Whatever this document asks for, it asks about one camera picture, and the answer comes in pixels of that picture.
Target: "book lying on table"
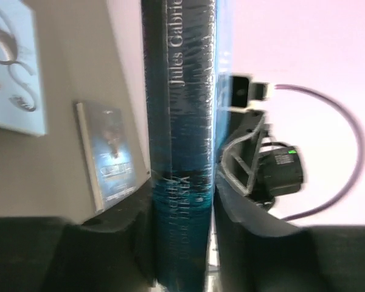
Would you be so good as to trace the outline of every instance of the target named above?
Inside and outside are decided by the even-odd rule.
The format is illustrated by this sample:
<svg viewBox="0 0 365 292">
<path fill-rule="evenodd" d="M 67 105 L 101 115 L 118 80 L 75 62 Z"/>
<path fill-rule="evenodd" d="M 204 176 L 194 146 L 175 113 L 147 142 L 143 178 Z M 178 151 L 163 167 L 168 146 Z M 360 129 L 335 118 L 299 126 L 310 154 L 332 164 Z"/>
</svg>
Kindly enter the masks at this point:
<svg viewBox="0 0 365 292">
<path fill-rule="evenodd" d="M 102 212 L 136 190 L 122 113 L 89 101 L 76 107 L 96 212 Z"/>
</svg>

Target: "book spine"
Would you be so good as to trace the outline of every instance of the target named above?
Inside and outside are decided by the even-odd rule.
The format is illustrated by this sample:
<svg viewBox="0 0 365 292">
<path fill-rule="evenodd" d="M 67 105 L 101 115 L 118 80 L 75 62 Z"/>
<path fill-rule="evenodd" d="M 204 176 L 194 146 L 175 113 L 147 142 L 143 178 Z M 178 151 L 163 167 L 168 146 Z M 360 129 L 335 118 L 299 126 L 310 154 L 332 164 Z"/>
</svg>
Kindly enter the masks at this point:
<svg viewBox="0 0 365 292">
<path fill-rule="evenodd" d="M 157 277 L 172 292 L 201 292 L 205 283 L 219 123 L 216 5 L 142 0 Z"/>
</svg>

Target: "snake illustration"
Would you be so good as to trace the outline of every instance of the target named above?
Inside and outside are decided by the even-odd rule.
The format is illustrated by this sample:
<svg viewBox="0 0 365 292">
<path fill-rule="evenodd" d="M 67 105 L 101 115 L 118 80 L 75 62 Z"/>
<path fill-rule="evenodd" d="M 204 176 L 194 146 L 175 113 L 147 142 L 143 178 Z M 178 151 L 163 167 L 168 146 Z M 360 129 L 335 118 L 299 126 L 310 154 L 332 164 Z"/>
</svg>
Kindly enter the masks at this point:
<svg viewBox="0 0 365 292">
<path fill-rule="evenodd" d="M 19 45 L 16 40 L 16 36 L 13 33 L 14 30 L 12 29 L 10 21 L 1 10 L 0 17 L 8 28 L 8 31 L 5 31 L 0 27 L 0 47 L 6 57 L 6 60 L 0 60 L 0 65 L 7 66 L 12 80 L 29 94 L 29 99 L 31 99 L 32 102 L 29 102 L 25 97 L 18 94 L 12 95 L 9 99 L 17 108 L 23 111 L 33 112 L 37 109 L 37 94 L 28 86 L 27 83 L 22 82 L 14 73 L 13 65 L 17 64 L 22 66 L 30 75 L 34 75 L 34 72 L 28 65 L 18 61 Z"/>
</svg>

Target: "white wall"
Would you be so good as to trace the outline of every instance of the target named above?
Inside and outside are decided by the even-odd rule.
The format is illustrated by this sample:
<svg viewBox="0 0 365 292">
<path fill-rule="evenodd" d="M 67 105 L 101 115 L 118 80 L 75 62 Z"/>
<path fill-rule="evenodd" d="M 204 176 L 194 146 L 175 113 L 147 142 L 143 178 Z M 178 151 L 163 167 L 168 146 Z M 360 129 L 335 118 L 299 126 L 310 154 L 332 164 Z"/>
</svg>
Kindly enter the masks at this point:
<svg viewBox="0 0 365 292">
<path fill-rule="evenodd" d="M 112 1 L 118 47 L 148 157 L 140 4 Z M 351 108 L 365 128 L 365 0 L 235 0 L 231 17 L 234 72 L 317 89 Z M 301 148 L 308 179 L 302 192 L 280 198 L 276 211 L 291 215 L 325 202 L 354 166 L 351 130 L 334 110 L 300 94 L 277 92 L 267 109 L 276 138 Z M 365 172 L 340 204 L 297 223 L 365 224 Z"/>
</svg>

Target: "book cover illustration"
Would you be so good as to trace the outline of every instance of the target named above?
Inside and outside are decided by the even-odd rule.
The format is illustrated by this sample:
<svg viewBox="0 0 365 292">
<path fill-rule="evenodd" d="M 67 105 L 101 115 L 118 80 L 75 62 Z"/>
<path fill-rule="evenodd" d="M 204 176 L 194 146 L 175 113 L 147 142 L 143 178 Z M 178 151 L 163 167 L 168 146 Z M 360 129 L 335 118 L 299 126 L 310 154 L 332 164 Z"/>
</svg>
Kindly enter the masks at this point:
<svg viewBox="0 0 365 292">
<path fill-rule="evenodd" d="M 33 11 L 0 0 L 0 127 L 46 134 Z"/>
<path fill-rule="evenodd" d="M 96 171 L 102 209 L 107 209 L 136 189 L 130 147 L 119 109 L 93 102 L 83 104 L 94 164 L 89 171 Z"/>
</svg>

